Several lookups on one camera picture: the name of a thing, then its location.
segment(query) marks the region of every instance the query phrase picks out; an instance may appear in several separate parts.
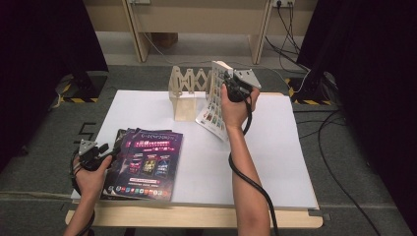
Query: electrical socket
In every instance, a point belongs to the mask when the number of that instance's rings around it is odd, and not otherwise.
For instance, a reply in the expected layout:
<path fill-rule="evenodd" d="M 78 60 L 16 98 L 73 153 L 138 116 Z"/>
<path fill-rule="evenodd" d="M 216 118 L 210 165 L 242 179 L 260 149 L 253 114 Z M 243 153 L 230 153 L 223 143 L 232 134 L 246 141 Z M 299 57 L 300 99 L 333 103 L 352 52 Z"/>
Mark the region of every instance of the electrical socket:
<path fill-rule="evenodd" d="M 295 0 L 280 0 L 281 1 L 281 8 L 289 8 L 292 4 L 292 7 L 294 7 Z M 272 7 L 276 7 L 276 3 L 278 0 L 273 0 Z"/>

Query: magazine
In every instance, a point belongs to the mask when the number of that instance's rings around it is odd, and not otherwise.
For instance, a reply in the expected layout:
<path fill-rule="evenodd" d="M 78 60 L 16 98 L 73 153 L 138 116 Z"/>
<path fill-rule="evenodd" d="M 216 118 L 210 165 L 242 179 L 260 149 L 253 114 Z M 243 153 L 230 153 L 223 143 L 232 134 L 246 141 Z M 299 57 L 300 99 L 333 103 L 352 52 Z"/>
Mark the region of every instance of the magazine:
<path fill-rule="evenodd" d="M 171 131 L 119 130 L 121 150 L 108 169 L 103 199 L 170 201 L 183 135 Z"/>
<path fill-rule="evenodd" d="M 208 100 L 196 118 L 196 122 L 219 138 L 228 141 L 227 132 L 221 116 L 221 85 L 223 84 L 224 74 L 233 75 L 233 68 L 229 67 L 222 61 L 213 61 L 211 86 L 208 94 Z"/>

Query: forearm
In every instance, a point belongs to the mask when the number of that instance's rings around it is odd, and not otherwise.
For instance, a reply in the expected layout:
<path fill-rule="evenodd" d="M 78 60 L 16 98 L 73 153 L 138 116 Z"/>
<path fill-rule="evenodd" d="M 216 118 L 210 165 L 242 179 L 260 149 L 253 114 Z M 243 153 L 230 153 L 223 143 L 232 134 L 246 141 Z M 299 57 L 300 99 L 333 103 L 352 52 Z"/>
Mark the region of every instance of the forearm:
<path fill-rule="evenodd" d="M 80 203 L 65 230 L 64 236 L 77 235 L 87 226 L 94 211 L 95 202 L 95 197 L 81 197 Z"/>
<path fill-rule="evenodd" d="M 227 133 L 232 159 L 237 169 L 262 185 L 242 130 L 228 129 Z M 269 235 L 268 204 L 265 197 L 235 173 L 232 183 L 239 235 Z"/>

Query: hazard tape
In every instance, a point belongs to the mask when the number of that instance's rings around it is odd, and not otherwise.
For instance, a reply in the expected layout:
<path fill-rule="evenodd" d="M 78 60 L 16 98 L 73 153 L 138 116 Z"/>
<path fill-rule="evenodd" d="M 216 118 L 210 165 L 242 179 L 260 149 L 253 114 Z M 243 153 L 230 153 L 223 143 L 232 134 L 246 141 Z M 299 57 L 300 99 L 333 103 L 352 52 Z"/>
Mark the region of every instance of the hazard tape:
<path fill-rule="evenodd" d="M 98 98 L 62 97 L 61 101 L 74 102 L 74 103 L 97 102 Z"/>
<path fill-rule="evenodd" d="M 285 82 L 289 85 L 290 79 L 286 79 Z M 307 104 L 307 105 L 331 105 L 328 99 L 301 99 L 298 92 L 295 92 L 292 87 L 288 89 L 288 94 L 291 102 L 296 104 Z"/>

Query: hand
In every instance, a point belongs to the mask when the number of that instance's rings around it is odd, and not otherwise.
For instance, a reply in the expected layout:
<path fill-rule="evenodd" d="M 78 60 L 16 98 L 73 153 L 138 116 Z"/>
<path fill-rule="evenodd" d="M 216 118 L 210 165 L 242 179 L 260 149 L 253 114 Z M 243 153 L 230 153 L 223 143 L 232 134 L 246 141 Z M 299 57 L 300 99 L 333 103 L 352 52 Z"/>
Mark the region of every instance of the hand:
<path fill-rule="evenodd" d="M 74 165 L 79 162 L 79 157 L 74 160 Z M 97 200 L 101 194 L 105 179 L 105 170 L 111 163 L 111 155 L 107 156 L 95 171 L 80 169 L 76 174 L 77 184 L 80 187 L 82 198 Z"/>
<path fill-rule="evenodd" d="M 260 90 L 258 88 L 253 88 L 250 97 L 246 98 L 248 103 L 252 106 L 252 111 L 255 111 L 259 95 Z M 227 129 L 236 128 L 239 130 L 242 129 L 242 124 L 248 117 L 246 103 L 244 101 L 230 101 L 229 97 L 227 96 L 226 85 L 221 86 L 221 116 Z"/>

